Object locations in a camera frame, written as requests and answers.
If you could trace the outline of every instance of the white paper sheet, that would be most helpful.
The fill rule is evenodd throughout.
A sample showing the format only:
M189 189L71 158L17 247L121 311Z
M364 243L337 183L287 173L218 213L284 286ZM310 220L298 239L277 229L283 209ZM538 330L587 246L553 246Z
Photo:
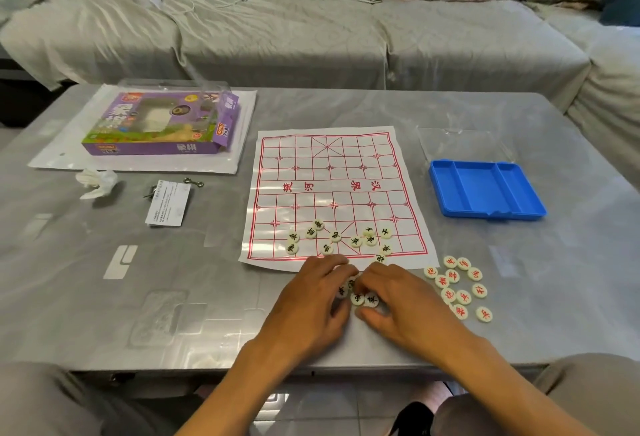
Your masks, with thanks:
M324 221L317 238L306 239L314 219ZM366 227L378 233L374 247L353 249L351 236ZM298 253L286 252L287 234L301 236ZM265 268L297 271L318 255L338 230L334 254L344 254L363 270L388 243L387 264L406 269L439 266L393 127L260 131L253 161L251 191L240 261Z
M125 91L148 92L148 89L103 85L79 114L71 119L65 128L29 162L29 166L52 169L236 173L249 124L251 124L257 91L233 91L239 97L240 120L229 151L214 155L188 156L91 156L81 144L82 140L116 96Z

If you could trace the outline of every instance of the hand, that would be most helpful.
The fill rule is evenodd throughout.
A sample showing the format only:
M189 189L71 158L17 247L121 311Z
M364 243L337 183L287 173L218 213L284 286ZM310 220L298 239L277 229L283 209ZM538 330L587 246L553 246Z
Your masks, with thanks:
M332 314L338 288L358 274L344 255L309 257L285 286L255 341L284 358L289 370L319 355L342 336L351 302L342 300Z
M380 262L371 264L355 283L356 293L375 291L387 303L385 316L359 307L356 316L381 335L451 373L452 362L476 336L456 318L432 286L407 270Z

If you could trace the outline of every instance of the sofa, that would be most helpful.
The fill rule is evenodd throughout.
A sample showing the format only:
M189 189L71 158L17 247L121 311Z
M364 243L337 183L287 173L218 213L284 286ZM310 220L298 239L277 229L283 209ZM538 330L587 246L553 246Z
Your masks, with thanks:
M0 44L49 89L204 78L537 92L640 187L640 35L599 24L600 0L28 1Z

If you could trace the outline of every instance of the left hand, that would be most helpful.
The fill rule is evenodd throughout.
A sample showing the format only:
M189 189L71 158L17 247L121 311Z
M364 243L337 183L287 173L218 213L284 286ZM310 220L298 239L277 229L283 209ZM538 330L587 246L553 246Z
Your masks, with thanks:
M253 342L292 370L338 341L351 302L342 300L332 313L333 300L338 288L358 274L348 262L344 255L309 257L280 293Z

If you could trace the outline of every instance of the blue plastic tray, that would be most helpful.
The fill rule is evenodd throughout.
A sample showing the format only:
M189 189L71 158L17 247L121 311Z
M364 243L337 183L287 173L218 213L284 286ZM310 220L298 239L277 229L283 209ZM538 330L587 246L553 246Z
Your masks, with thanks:
M447 217L537 220L547 215L517 164L439 159L431 161L429 174Z

